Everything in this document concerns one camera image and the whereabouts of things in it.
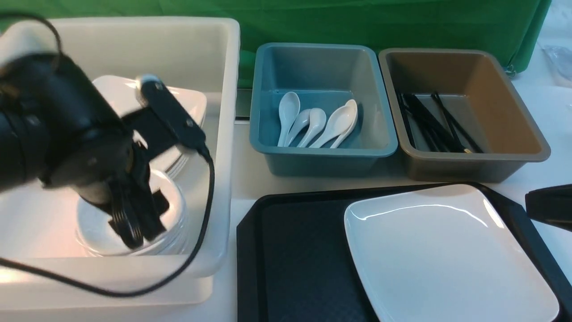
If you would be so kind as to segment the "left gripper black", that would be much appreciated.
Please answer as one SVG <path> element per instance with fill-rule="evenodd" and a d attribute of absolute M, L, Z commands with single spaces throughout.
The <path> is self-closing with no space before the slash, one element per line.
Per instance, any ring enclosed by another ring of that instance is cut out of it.
<path fill-rule="evenodd" d="M 74 186 L 82 199 L 111 215 L 109 225 L 130 250 L 141 247 L 143 238 L 152 242 L 166 232 L 161 217 L 170 205 L 162 191 L 151 192 L 146 153 L 142 143 L 133 143 L 124 169 L 103 181 Z"/>

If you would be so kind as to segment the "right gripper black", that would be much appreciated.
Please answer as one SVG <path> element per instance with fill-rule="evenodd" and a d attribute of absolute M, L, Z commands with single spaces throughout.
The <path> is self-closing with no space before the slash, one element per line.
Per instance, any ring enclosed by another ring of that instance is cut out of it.
<path fill-rule="evenodd" d="M 525 195 L 529 218 L 572 231 L 572 186 L 540 188 Z"/>

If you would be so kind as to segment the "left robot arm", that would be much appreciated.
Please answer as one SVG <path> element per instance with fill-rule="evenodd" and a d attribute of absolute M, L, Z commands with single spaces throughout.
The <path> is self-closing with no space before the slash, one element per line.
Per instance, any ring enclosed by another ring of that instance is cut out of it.
<path fill-rule="evenodd" d="M 145 146 L 69 57 L 30 54 L 1 68 L 1 191 L 39 180 L 71 188 L 129 248 L 166 231 Z"/>

